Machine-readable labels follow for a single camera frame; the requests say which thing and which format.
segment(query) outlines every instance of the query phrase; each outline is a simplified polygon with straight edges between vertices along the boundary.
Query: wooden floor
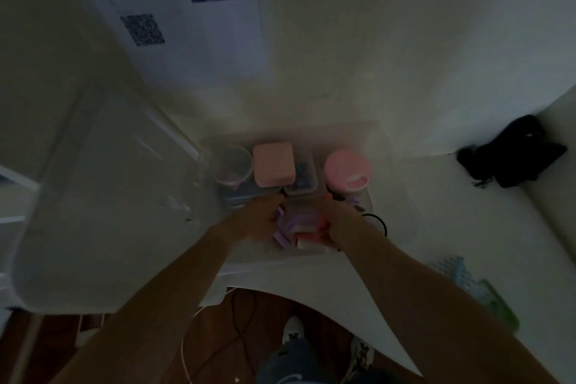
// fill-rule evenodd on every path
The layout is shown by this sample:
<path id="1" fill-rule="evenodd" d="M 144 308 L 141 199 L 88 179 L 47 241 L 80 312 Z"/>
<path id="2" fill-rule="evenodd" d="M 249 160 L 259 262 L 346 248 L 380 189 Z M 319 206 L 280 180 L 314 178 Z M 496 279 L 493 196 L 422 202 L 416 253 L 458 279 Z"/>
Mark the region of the wooden floor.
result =
<path id="1" fill-rule="evenodd" d="M 237 289 L 229 293 L 218 306 L 202 310 L 192 322 L 184 338 L 184 359 L 194 384 L 249 384 L 260 365 L 282 345 L 284 324 L 298 315 L 306 338 L 317 352 L 319 363 L 335 382 L 345 374 L 350 361 L 350 341 L 353 335 L 324 315 L 294 301 Z M 34 346 L 24 384 L 46 384 L 74 355 L 74 339 L 79 316 L 46 316 Z M 15 337 L 22 330 L 22 321 L 9 322 L 5 334 Z M 239 338 L 243 334 L 246 345 Z M 0 352 L 10 351 L 11 342 L 3 337 Z M 380 353 L 374 367 L 388 370 L 401 382 L 422 383 L 424 380 Z M 5 371 L 0 370 L 0 377 Z M 162 384 L 187 384 L 180 352 L 175 352 L 172 364 L 162 378 Z"/>

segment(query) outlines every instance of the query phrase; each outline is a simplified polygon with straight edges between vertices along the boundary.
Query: poster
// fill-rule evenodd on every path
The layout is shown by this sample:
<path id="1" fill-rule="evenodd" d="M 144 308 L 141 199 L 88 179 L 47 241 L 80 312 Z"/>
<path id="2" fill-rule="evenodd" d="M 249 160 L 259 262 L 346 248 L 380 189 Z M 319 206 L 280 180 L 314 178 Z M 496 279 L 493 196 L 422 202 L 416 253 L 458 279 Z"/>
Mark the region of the poster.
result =
<path id="1" fill-rule="evenodd" d="M 152 88 L 267 69 L 257 0 L 92 0 Z"/>

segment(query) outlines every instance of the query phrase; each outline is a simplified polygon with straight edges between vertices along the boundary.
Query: person's right arm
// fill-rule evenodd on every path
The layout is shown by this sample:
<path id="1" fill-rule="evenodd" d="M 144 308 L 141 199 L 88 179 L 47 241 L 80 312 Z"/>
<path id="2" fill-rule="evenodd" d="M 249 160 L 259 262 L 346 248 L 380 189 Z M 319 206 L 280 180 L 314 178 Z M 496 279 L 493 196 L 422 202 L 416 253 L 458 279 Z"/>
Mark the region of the person's right arm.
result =
<path id="1" fill-rule="evenodd" d="M 353 208 L 323 199 L 330 238 L 430 383 L 557 384 L 492 315 L 449 279 L 403 253 Z"/>

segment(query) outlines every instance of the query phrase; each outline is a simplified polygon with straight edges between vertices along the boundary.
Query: person's left arm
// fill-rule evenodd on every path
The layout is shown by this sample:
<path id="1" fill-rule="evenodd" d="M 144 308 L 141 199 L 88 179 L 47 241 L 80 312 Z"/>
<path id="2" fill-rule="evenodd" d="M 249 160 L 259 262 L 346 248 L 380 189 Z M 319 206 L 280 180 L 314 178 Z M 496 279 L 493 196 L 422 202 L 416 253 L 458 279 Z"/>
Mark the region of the person's left arm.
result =
<path id="1" fill-rule="evenodd" d="M 283 200 L 279 194 L 254 199 L 210 227 L 126 302 L 51 384 L 159 382 L 231 249 L 244 238 L 272 237 Z"/>

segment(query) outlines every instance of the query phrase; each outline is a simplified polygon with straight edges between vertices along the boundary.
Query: forearm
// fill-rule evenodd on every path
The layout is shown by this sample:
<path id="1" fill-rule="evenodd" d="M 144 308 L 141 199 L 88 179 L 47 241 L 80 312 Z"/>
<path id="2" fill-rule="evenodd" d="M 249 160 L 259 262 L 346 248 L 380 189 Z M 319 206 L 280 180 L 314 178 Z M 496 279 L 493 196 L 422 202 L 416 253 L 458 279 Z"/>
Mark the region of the forearm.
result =
<path id="1" fill-rule="evenodd" d="M 344 251 L 429 382 L 556 382 L 468 294 L 377 231 L 350 240 Z"/>
<path id="2" fill-rule="evenodd" d="M 209 230 L 126 302 L 53 384 L 157 383 L 229 251 Z"/>

